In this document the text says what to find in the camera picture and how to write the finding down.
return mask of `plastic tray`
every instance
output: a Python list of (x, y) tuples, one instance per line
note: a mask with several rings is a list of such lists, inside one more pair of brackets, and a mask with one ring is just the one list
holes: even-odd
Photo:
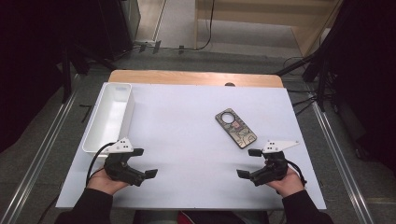
[(127, 136), (133, 113), (132, 85), (104, 83), (84, 133), (82, 149), (95, 155), (105, 144)]

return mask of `phone case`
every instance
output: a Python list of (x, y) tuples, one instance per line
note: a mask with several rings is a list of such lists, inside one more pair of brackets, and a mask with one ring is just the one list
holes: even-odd
[[(233, 121), (224, 121), (223, 116), (226, 114), (231, 115), (233, 117)], [(240, 148), (247, 147), (257, 139), (256, 134), (249, 129), (246, 123), (242, 121), (231, 108), (218, 113), (216, 115), (216, 120)]]

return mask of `human hand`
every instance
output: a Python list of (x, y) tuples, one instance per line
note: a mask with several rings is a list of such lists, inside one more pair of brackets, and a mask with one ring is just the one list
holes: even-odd
[(304, 190), (304, 186), (301, 183), (300, 177), (291, 168), (288, 168), (288, 171), (286, 172), (286, 175), (283, 177), (283, 179), (271, 181), (266, 185), (276, 189), (283, 198)]
[(115, 181), (107, 175), (105, 169), (95, 173), (88, 182), (88, 189), (97, 189), (104, 193), (113, 195), (120, 189), (129, 186), (129, 184), (122, 181)]

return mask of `white tabletop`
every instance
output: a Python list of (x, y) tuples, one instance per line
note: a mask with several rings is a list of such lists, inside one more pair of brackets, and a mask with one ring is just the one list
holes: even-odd
[[(118, 192), (114, 206), (282, 209), (281, 197), (273, 189), (255, 187), (239, 178), (236, 170), (253, 172), (264, 166), (264, 158), (249, 157), (249, 148), (263, 148), (268, 140), (292, 140), (300, 144), (285, 150), (285, 156), (300, 166), (308, 181), (306, 189), (318, 209), (326, 208), (285, 89), (132, 84), (132, 90), (134, 113), (128, 137), (134, 147), (142, 147), (145, 152), (131, 158), (129, 164), (142, 172), (159, 171), (141, 187)], [(232, 108), (258, 136), (245, 149), (240, 149), (215, 120), (227, 108)], [(91, 160), (80, 145), (57, 207), (74, 206), (84, 189)], [(97, 162), (94, 168), (101, 165)]]

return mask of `black sleeve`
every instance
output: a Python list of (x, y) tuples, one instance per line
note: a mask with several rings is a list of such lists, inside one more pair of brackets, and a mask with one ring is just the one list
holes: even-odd
[(292, 194), (282, 200), (288, 224), (312, 223), (333, 224), (332, 218), (319, 212), (306, 190)]
[(84, 189), (72, 211), (61, 213), (55, 224), (110, 224), (113, 196), (96, 189)]

